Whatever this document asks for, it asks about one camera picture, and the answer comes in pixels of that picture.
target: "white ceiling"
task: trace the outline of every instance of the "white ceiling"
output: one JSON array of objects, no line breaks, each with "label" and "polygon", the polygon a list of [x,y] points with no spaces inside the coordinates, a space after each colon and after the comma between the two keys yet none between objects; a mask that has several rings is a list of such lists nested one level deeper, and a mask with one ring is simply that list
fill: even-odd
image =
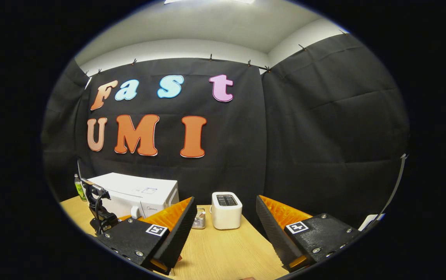
[{"label": "white ceiling", "polygon": [[286,0],[255,0],[244,4],[230,0],[164,0],[134,11],[76,55],[81,65],[132,44],[163,39],[202,39],[269,53],[287,36],[321,18]]}]

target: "orange soft pad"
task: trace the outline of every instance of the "orange soft pad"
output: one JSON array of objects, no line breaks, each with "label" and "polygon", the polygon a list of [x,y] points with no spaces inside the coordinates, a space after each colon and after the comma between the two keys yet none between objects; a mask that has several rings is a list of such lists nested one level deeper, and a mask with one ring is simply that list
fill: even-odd
[{"label": "orange soft pad", "polygon": [[312,217],[310,214],[299,211],[298,209],[287,206],[271,198],[267,198],[262,195],[259,197],[263,200],[266,207],[268,207],[268,210],[271,212],[273,218],[275,218],[275,221],[277,221],[282,230],[286,225],[300,222]]},{"label": "orange soft pad", "polygon": [[167,227],[171,232],[173,231],[173,227],[175,227],[179,218],[182,216],[183,211],[185,211],[185,208],[187,208],[187,205],[189,205],[190,200],[191,197],[182,200],[181,202],[178,202],[177,204],[172,205],[163,211],[157,212],[146,219],[139,220],[146,223]]}]

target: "wooden table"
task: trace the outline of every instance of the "wooden table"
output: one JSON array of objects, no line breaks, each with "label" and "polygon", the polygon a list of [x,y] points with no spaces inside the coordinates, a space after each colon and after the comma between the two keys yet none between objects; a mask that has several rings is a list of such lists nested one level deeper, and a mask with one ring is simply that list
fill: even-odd
[{"label": "wooden table", "polygon": [[[83,231],[95,235],[87,202],[77,196],[61,202],[61,206]],[[205,208],[205,229],[190,231],[181,253],[183,259],[173,269],[175,275],[164,276],[175,280],[271,280],[288,273],[271,243],[244,216],[241,227],[222,231],[212,226],[209,205],[197,207]]]}]

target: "cable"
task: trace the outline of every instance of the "cable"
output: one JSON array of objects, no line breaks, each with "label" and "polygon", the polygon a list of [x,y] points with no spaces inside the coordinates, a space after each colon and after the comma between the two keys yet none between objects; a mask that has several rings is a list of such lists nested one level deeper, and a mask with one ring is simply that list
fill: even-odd
[{"label": "cable", "polygon": [[385,204],[384,208],[380,211],[380,213],[376,216],[376,218],[374,218],[374,220],[372,220],[362,231],[367,230],[368,228],[372,227],[377,222],[377,219],[384,213],[387,205],[389,205],[391,203],[391,200],[394,197],[396,190],[398,190],[399,182],[401,182],[401,177],[403,175],[403,170],[405,168],[405,161],[406,161],[407,157],[408,156],[406,154],[403,154],[401,156],[401,166],[399,167],[398,179],[396,181],[396,185],[394,186],[394,190],[392,191],[389,200],[387,200],[387,203]]},{"label": "cable", "polygon": [[100,221],[100,217],[98,215],[98,204],[100,203],[100,201],[102,200],[102,197],[104,197],[104,194],[101,194],[98,196],[97,201],[95,202],[95,215],[97,216],[97,220],[98,220],[98,231],[97,231],[97,235],[100,235],[100,232],[103,232],[104,229],[102,228],[102,221]]}]

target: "green bottle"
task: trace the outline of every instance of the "green bottle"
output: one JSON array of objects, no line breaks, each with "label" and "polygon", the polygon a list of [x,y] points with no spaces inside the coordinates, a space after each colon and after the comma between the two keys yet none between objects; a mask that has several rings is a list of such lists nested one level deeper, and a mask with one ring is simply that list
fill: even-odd
[{"label": "green bottle", "polygon": [[81,180],[77,176],[77,174],[74,174],[74,184],[76,185],[77,193],[79,194],[79,197],[82,201],[86,201],[86,197],[84,196],[83,192],[83,186],[81,185]]}]

